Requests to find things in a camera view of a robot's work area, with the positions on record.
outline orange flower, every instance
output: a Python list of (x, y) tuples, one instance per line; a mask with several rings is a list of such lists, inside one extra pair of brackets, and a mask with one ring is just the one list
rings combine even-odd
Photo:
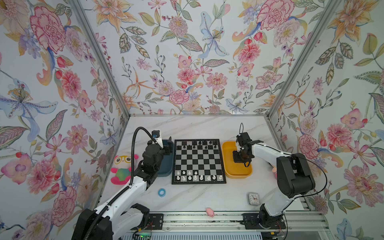
[(100, 25), (104, 22), (109, 22), (120, 33), (121, 22), (135, 23), (140, 22), (128, 10), (133, 4), (125, 0), (93, 0), (96, 6), (93, 11), (96, 11), (96, 21)]
[(369, 12), (378, 3), (379, 1), (376, 0), (346, 0), (344, 9), (339, 11), (336, 14), (336, 18), (328, 25), (328, 28), (336, 29), (332, 43), (345, 35), (359, 44), (360, 26), (372, 22)]

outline clock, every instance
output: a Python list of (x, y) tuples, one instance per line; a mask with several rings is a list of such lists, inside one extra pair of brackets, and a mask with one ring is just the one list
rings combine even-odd
[(248, 193), (248, 201), (251, 205), (260, 205), (260, 197), (259, 194), (256, 192), (249, 192)]

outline chessboard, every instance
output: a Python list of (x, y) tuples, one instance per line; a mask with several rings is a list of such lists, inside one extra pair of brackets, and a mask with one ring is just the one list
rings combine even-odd
[(226, 183), (219, 139), (175, 140), (172, 184)]

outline chessboard black border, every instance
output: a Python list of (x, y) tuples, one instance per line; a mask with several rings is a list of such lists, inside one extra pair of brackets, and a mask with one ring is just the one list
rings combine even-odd
[[(220, 163), (221, 163), (221, 168), (223, 169), (223, 180), (224, 181), (221, 181), (221, 182), (214, 182), (214, 183), (211, 183), (211, 182), (175, 182), (175, 165), (176, 165), (176, 142), (178, 141), (207, 141), (207, 140), (212, 140), (212, 141), (217, 141), (217, 145), (218, 145), (218, 150), (219, 150), (219, 154), (220, 154)], [(173, 151), (173, 164), (172, 164), (172, 184), (173, 185), (179, 185), (179, 184), (226, 184), (227, 183), (227, 179), (225, 178), (225, 169), (224, 169), (224, 158), (223, 158), (223, 154), (221, 152), (221, 144), (220, 144), (220, 140), (219, 139), (214, 139), (214, 138), (206, 138), (206, 139), (176, 139), (174, 140), (174, 151)]]

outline orange lily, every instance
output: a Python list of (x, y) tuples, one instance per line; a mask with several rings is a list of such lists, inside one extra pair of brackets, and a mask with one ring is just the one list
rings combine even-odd
[(129, 85), (129, 86), (127, 87), (127, 90), (125, 91), (124, 94), (126, 94), (130, 88), (134, 88), (134, 87), (136, 87), (136, 92), (135, 92), (135, 94), (133, 94), (133, 95), (136, 95), (137, 90), (139, 90), (139, 94), (137, 95), (137, 97), (138, 97), (138, 96), (140, 95), (140, 86), (145, 87), (145, 88), (149, 88), (149, 89), (153, 89), (153, 88), (148, 87), (148, 86), (146, 86), (146, 85), (143, 84), (143, 83), (148, 82), (148, 81), (142, 81), (142, 82), (139, 82), (139, 77), (137, 76), (137, 72), (136, 72), (136, 70), (135, 70), (135, 75), (136, 75), (136, 82), (135, 82), (134, 84)]
[(299, 96), (296, 96), (295, 94), (289, 94), (288, 96), (286, 96), (286, 98), (291, 96), (291, 99), (293, 100), (293, 102), (288, 103), (288, 105), (289, 104), (292, 104), (292, 105), (290, 105), (289, 107), (286, 107), (286, 108), (291, 108), (291, 107), (293, 107), (297, 103), (297, 105), (299, 106), (299, 112), (300, 112), (301, 115), (303, 115), (301, 113), (301, 109), (300, 109), (300, 102), (302, 102), (304, 104), (306, 104), (306, 103), (300, 97), (305, 93), (305, 91), (307, 90), (308, 86), (309, 86), (309, 83), (308, 83), (307, 87), (304, 89), (304, 91), (302, 93), (300, 93)]

